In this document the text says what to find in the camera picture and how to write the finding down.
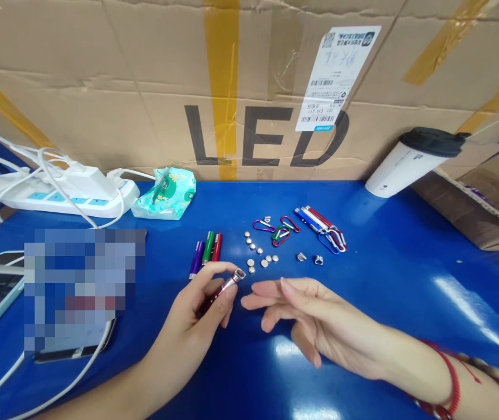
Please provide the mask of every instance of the shipping label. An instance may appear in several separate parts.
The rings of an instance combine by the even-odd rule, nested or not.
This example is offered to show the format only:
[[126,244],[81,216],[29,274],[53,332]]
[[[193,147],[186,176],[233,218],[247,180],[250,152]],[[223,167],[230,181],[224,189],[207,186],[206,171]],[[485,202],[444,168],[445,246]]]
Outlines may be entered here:
[[381,26],[331,28],[321,40],[296,131],[330,131]]

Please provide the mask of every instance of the hand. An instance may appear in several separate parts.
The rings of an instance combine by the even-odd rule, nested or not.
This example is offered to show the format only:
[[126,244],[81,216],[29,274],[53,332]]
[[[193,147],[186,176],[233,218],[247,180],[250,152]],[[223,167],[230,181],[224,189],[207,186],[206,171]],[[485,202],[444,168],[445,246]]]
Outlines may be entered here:
[[343,298],[310,278],[254,283],[242,306],[267,307],[261,322],[270,333],[281,319],[294,319],[292,340],[316,368],[320,353],[367,379],[385,377],[391,328],[360,312]]
[[152,348],[140,362],[153,372],[153,382],[162,384],[158,400],[163,406],[189,382],[200,366],[219,325],[228,326],[237,286],[228,287],[202,318],[197,311],[207,296],[224,280],[215,274],[234,272],[231,262],[209,262],[177,295]]

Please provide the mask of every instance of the cardboard box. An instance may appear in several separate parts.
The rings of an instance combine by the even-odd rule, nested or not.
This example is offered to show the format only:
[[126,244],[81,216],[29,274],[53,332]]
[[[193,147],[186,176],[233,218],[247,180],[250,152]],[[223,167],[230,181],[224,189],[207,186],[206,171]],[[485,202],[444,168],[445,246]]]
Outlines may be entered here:
[[476,246],[499,251],[499,155],[460,181],[433,171],[413,188]]
[[[296,131],[324,38],[363,26],[380,29],[337,127]],[[493,125],[455,177],[499,151],[496,0],[0,0],[0,135],[102,170],[364,179],[399,134],[466,122]]]

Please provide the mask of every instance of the finger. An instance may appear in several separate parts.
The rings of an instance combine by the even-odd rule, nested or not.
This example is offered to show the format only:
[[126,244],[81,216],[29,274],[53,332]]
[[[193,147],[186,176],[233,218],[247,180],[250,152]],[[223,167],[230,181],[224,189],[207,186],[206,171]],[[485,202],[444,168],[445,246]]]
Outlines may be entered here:
[[309,360],[313,366],[319,369],[321,367],[321,356],[310,339],[306,336],[302,323],[298,322],[294,324],[291,337],[292,341],[298,346],[305,358]]
[[261,329],[270,333],[281,319],[298,319],[302,313],[291,305],[276,304],[267,308],[261,321]]
[[331,321],[334,316],[333,302],[317,297],[307,296],[303,291],[297,290],[292,284],[292,279],[280,279],[282,294],[293,307],[323,321]]
[[224,284],[224,279],[222,278],[210,280],[210,283],[207,284],[204,289],[198,293],[197,299],[192,301],[193,312],[196,312],[201,307],[207,296],[216,292],[218,288],[222,286],[222,284]]
[[232,315],[232,310],[233,310],[233,305],[230,307],[230,310],[228,311],[226,316],[222,318],[222,321],[220,322],[222,328],[226,328],[228,326],[228,323],[230,322],[230,316]]
[[233,300],[238,292],[238,286],[232,285],[222,292],[210,306],[208,311],[193,327],[202,337],[212,337],[220,322],[228,314],[233,306]]
[[189,284],[185,287],[185,292],[191,298],[193,296],[197,296],[200,291],[203,291],[204,288],[211,282],[212,277],[215,274],[223,273],[225,271],[234,272],[237,269],[235,264],[231,262],[208,262],[201,271],[195,276],[193,280],[189,282]]
[[[302,291],[306,296],[330,300],[341,299],[337,294],[332,292],[330,289],[327,289],[315,279],[303,277],[288,280],[295,289]],[[259,296],[265,296],[268,298],[284,297],[279,280],[254,283],[251,286],[251,289],[253,293]]]
[[221,277],[218,277],[218,278],[215,278],[215,279],[212,279],[210,280],[210,282],[203,288],[203,292],[206,296],[210,296],[211,294],[213,294],[214,292],[216,292],[216,290],[218,290],[218,288],[220,286],[222,286],[222,284],[224,284],[224,279],[221,278]]
[[276,297],[262,297],[252,293],[242,297],[242,306],[247,310],[259,309],[266,306],[276,305],[277,303],[286,303],[284,298],[277,299]]

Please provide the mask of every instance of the white power strip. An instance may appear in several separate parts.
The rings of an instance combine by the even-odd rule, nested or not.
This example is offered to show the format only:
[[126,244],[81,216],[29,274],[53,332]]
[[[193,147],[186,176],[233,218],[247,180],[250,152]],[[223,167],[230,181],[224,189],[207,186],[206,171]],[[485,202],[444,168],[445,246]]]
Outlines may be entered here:
[[[140,190],[133,181],[126,180],[119,188],[119,192],[125,201],[124,212],[127,212],[132,203],[140,196]],[[121,214],[121,199],[119,196],[110,201],[95,198],[72,198],[72,201],[88,216],[113,219]],[[2,197],[2,203],[15,209],[79,214],[56,190],[40,193],[26,183],[6,193]]]

